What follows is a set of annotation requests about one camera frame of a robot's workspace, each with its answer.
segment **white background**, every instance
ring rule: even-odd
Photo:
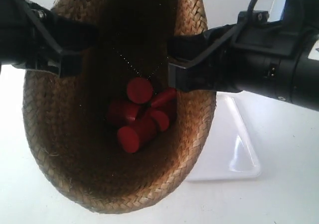
[[[54,0],[33,1],[51,7]],[[205,0],[210,26],[235,22],[248,2]],[[263,0],[260,6],[270,9],[272,1]],[[0,223],[319,222],[319,112],[242,93],[236,96],[237,105],[263,167],[258,179],[185,182],[154,207],[120,216],[99,215],[60,195],[33,160],[21,122],[23,74],[4,67],[0,76]]]

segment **red cylinder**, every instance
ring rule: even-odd
[[[135,153],[157,135],[157,127],[150,117],[136,120],[118,130],[118,141],[127,153]]]
[[[146,115],[150,116],[157,123],[158,129],[161,132],[164,132],[176,120],[176,108],[176,102],[171,101],[157,109],[149,108]]]
[[[151,107],[158,108],[165,105],[167,102],[176,99],[177,91],[174,88],[167,88],[163,92],[157,94],[151,100]]]
[[[153,96],[153,86],[149,80],[141,77],[130,80],[127,85],[127,95],[136,104],[145,104]]]
[[[117,128],[133,123],[143,112],[143,108],[135,103],[124,100],[111,101],[107,122]]]

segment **white plastic stand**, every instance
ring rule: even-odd
[[[255,178],[261,173],[234,99],[217,95],[217,108],[204,149],[186,181]]]

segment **white label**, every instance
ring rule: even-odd
[[[308,59],[319,61],[319,40],[316,41],[313,48],[311,49]]]

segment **woven straw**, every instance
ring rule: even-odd
[[[60,193],[93,212],[156,204],[197,161],[215,93],[178,93],[177,122],[133,155],[119,147],[104,116],[109,101],[125,97],[127,81],[136,76],[128,62],[146,76],[156,70],[153,82],[166,86],[166,40],[207,29],[202,0],[57,0],[54,10],[96,24],[101,35],[84,52],[79,77],[26,73],[23,117],[36,162]]]

